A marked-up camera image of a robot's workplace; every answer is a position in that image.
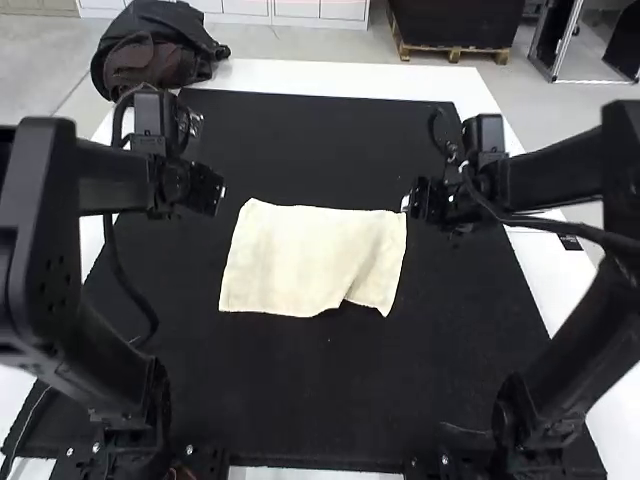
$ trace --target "concrete floor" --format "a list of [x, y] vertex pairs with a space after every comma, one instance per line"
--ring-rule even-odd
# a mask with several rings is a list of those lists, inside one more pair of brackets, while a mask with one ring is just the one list
[[[383, 0], [372, 0], [366, 32], [256, 25], [207, 25], [227, 43], [234, 58], [273, 58], [359, 63], [401, 63], [391, 38]], [[25, 115], [73, 118], [90, 137], [109, 109], [88, 77], [91, 56], [108, 21], [0, 16], [0, 123]], [[461, 65], [478, 69], [524, 147], [537, 149], [599, 123], [600, 107], [619, 98], [640, 98], [626, 85], [550, 85], [527, 60], [534, 28], [521, 26], [511, 61], [499, 67], [484, 56], [467, 55]], [[599, 61], [600, 36], [583, 26], [574, 38], [562, 78], [605, 79], [612, 72]], [[411, 64], [448, 65], [442, 55], [414, 56]], [[566, 209], [574, 221], [599, 224], [599, 206]], [[597, 248], [587, 246], [592, 259]]]

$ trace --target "cream towel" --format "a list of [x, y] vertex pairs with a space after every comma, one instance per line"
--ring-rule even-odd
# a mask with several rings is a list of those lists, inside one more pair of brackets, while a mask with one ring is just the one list
[[251, 199], [233, 232], [219, 308], [312, 317], [347, 299], [386, 317], [406, 237], [404, 214]]

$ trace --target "black mat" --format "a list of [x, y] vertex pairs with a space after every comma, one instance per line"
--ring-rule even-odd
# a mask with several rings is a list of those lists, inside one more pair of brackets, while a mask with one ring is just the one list
[[[397, 211], [416, 175], [439, 171], [425, 129], [434, 104], [203, 90], [181, 99], [206, 116], [199, 159], [227, 180], [219, 216], [122, 216], [116, 228], [124, 265], [162, 319], [149, 351], [169, 370], [174, 435], [256, 463], [392, 469], [435, 449], [440, 421], [488, 428], [505, 376], [547, 341], [502, 229], [455, 249], [409, 222], [388, 318], [348, 303], [311, 319], [217, 308], [249, 198]], [[126, 337], [145, 328], [102, 255], [85, 290]], [[56, 456], [82, 438], [92, 438], [86, 415], [60, 396], [21, 453]], [[599, 465], [588, 437], [574, 452]]]

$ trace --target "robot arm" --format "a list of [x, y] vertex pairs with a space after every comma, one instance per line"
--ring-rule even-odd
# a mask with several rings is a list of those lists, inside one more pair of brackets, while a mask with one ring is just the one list
[[[450, 132], [441, 141], [444, 173], [416, 180], [403, 202], [410, 215], [460, 234], [499, 222], [570, 233], [600, 243], [606, 256], [547, 349], [502, 385], [489, 459], [469, 465], [448, 452], [446, 478], [562, 472], [562, 450], [587, 412], [640, 361], [640, 102], [607, 105], [601, 127], [514, 158], [502, 132], [499, 115], [464, 122], [463, 148]], [[605, 231], [518, 214], [596, 198]]]
[[[163, 218], [177, 205], [213, 216], [224, 182], [179, 158], [201, 119], [181, 125], [192, 113], [180, 111], [174, 95], [143, 90], [131, 100], [131, 151], [79, 140], [63, 119], [27, 118], [0, 130], [0, 362], [85, 406], [105, 445], [118, 432], [140, 432], [135, 458], [149, 466], [169, 428], [167, 375], [83, 297], [78, 218]], [[122, 439], [111, 444], [126, 450]]]

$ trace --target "wooden pallet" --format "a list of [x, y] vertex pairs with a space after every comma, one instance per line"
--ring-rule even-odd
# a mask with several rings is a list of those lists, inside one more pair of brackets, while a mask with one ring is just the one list
[[387, 6], [387, 17], [391, 24], [391, 34], [396, 42], [396, 48], [398, 49], [398, 55], [400, 60], [408, 62], [411, 60], [411, 52], [446, 52], [449, 55], [449, 63], [458, 63], [460, 61], [460, 55], [465, 53], [484, 53], [491, 54], [495, 62], [498, 65], [506, 65], [509, 63], [510, 48], [475, 48], [475, 47], [442, 47], [442, 46], [430, 46], [430, 45], [412, 45], [405, 43], [400, 34], [398, 28], [398, 22], [393, 15], [391, 8]]

